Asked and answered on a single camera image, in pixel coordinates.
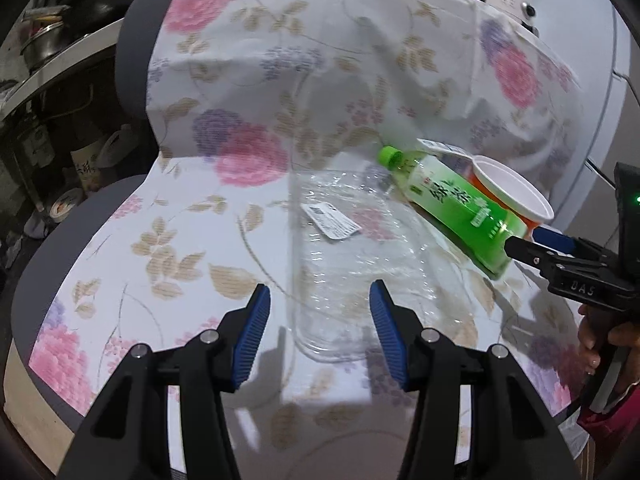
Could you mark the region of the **person's right hand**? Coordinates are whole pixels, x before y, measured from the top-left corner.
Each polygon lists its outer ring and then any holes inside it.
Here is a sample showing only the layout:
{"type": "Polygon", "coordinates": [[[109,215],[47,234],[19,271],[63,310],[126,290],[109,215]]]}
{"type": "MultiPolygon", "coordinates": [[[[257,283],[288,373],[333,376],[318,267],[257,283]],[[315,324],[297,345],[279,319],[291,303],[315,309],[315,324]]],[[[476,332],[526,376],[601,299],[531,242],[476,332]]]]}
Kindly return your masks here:
{"type": "MultiPolygon", "coordinates": [[[[604,345],[604,331],[595,328],[592,321],[596,317],[597,309],[582,304],[578,313],[582,316],[578,328],[579,357],[582,367],[588,375],[593,375],[602,361],[600,350],[604,345]]],[[[624,369],[618,378],[618,390],[623,390],[639,380],[639,325],[624,323],[613,327],[608,332],[608,342],[613,346],[629,350],[624,369]]]]}

